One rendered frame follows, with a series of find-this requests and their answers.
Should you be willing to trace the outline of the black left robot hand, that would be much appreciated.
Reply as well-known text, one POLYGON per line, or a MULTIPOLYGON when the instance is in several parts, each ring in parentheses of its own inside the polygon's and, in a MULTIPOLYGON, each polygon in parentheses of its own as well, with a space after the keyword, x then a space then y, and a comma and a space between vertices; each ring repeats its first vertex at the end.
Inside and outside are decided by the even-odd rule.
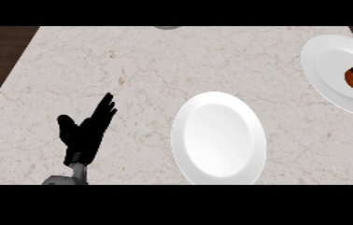
POLYGON ((66 145, 63 164, 73 163, 88 165, 92 162, 98 150, 103 133, 109 127, 116 108, 113 96, 107 92, 103 96, 92 114, 76 125, 67 115, 58 115, 55 122, 58 127, 58 139, 66 145))

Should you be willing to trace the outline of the white round plate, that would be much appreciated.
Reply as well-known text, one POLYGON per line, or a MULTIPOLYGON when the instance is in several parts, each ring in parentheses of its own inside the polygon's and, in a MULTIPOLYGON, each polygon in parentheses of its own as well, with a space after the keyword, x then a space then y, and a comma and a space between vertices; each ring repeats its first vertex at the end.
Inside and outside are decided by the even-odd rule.
POLYGON ((301 70, 321 97, 353 113, 353 87, 343 75, 353 68, 353 38, 317 35, 301 47, 301 70))

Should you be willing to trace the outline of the orange brown squash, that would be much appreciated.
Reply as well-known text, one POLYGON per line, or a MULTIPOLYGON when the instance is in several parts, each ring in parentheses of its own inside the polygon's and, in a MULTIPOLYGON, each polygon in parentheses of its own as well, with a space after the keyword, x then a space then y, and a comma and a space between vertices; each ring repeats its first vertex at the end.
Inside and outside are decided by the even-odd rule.
POLYGON ((353 88, 353 67, 343 72, 345 84, 353 88))

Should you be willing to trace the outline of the white oval plate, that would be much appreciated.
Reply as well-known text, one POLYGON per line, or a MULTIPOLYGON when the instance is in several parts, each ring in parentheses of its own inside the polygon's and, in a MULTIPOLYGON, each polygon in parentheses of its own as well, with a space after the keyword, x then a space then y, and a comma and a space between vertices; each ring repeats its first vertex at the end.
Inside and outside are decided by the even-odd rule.
POLYGON ((194 184, 250 184, 265 161, 259 119, 233 95, 208 91, 187 100, 171 130, 175 164, 194 184))

